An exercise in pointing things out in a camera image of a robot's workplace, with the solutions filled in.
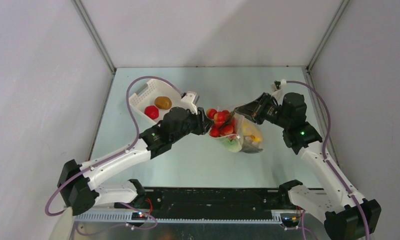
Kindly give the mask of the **clear zip top bag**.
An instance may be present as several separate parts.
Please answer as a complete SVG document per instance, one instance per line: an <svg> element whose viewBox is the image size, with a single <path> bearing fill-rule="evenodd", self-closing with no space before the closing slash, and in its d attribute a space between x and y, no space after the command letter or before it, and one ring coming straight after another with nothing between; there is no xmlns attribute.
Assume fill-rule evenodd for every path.
<svg viewBox="0 0 400 240"><path fill-rule="evenodd" d="M220 143L218 139L223 137L223 136L220 136L219 130L224 125L232 125L234 127L234 133L231 135L239 135L243 138L243 141L251 142L250 140L247 140L247 138L245 136L243 136L242 132L241 132L241 123L246 118L240 114L235 113L234 108L235 108L234 105L229 106L229 107L215 108L217 110L217 112L224 112L226 114L225 122L214 123L214 120L211 119L211 121L213 122L213 125L211 126L211 128L209 130L209 136L211 138L215 139L218 143Z"/></svg>

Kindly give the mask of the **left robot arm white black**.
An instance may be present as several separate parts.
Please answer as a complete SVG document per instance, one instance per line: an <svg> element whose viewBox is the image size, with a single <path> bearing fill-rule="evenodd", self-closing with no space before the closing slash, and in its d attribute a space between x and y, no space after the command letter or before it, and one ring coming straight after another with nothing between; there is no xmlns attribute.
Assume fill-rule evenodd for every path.
<svg viewBox="0 0 400 240"><path fill-rule="evenodd" d="M203 108L197 113L174 107L162 120L138 135L134 143L104 157L76 163L69 160L62 168L57 188L74 216L92 207L108 203L130 204L140 208L146 202L145 190L136 179L116 187L104 186L109 178L139 163L151 160L169 150L183 137L205 135L213 125Z"/></svg>

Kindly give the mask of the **grey toy fish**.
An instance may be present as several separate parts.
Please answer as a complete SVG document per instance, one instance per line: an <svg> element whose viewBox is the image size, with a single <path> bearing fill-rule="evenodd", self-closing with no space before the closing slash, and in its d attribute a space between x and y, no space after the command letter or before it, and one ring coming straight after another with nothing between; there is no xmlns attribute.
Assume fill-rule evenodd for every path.
<svg viewBox="0 0 400 240"><path fill-rule="evenodd" d="M263 146L261 142L256 141L244 141L242 144L241 152L247 154L256 154L263 151Z"/></svg>

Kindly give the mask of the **yellow toy lemon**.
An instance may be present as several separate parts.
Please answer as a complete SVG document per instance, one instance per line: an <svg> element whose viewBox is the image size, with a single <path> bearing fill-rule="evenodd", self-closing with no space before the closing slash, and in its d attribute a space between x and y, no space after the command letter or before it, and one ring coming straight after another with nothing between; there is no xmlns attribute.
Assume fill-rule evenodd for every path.
<svg viewBox="0 0 400 240"><path fill-rule="evenodd" d="M256 143L261 143L263 141L262 133L251 121L248 121L246 119L243 120L243 122L241 123L241 132L242 135L245 136L249 141Z"/></svg>

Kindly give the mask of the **green toy lettuce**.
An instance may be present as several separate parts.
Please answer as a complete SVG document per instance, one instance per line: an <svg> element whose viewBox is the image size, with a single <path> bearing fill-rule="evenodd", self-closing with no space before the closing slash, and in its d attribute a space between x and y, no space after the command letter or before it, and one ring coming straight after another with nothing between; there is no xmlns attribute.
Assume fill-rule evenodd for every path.
<svg viewBox="0 0 400 240"><path fill-rule="evenodd" d="M240 152L244 142L243 138L236 134L220 137L218 140L228 151L232 153Z"/></svg>

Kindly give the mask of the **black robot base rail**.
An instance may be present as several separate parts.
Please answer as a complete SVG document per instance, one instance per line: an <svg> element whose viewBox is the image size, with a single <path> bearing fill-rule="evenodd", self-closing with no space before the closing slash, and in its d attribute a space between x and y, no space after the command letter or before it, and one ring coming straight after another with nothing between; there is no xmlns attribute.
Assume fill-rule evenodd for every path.
<svg viewBox="0 0 400 240"><path fill-rule="evenodd" d="M278 188L146 187L134 206L155 218L264 220L272 211L293 210L288 190L301 185L295 179Z"/></svg>

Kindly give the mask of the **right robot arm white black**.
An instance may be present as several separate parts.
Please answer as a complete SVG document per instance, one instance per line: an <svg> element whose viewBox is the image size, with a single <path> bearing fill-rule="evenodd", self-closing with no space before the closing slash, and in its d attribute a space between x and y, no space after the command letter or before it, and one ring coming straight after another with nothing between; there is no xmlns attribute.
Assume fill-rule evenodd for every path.
<svg viewBox="0 0 400 240"><path fill-rule="evenodd" d="M286 146L312 169L326 193L308 192L305 185L292 180L280 185L281 207L304 209L323 223L332 240L368 239L374 233L381 206L375 199L367 200L337 166L319 132L306 120L303 95L289 92L278 104L269 93L263 93L234 111L253 123L268 121L281 127Z"/></svg>

